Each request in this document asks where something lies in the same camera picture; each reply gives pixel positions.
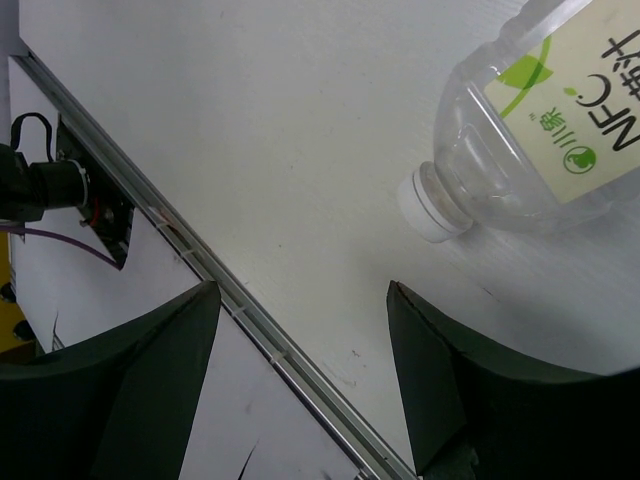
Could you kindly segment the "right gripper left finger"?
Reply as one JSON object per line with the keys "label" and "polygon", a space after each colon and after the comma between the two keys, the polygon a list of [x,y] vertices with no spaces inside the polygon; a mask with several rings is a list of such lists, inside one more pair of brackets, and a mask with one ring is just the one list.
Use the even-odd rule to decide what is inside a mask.
{"label": "right gripper left finger", "polygon": [[204,281],[85,341],[2,364],[2,478],[178,478],[220,309],[217,283]]}

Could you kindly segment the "orange label white cap bottle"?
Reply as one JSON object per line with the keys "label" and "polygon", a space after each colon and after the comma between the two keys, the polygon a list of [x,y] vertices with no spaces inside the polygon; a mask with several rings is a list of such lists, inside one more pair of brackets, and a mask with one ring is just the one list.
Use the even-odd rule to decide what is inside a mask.
{"label": "orange label white cap bottle", "polygon": [[529,1],[451,72],[398,203],[427,241],[543,233],[639,194],[639,5]]}

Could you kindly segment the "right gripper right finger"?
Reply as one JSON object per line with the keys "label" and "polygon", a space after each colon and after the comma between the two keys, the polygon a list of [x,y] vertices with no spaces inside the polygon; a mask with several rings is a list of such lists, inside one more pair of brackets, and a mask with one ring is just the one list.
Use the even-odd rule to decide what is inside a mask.
{"label": "right gripper right finger", "polygon": [[420,477],[638,477],[637,369],[601,376],[530,357],[395,281],[387,317]]}

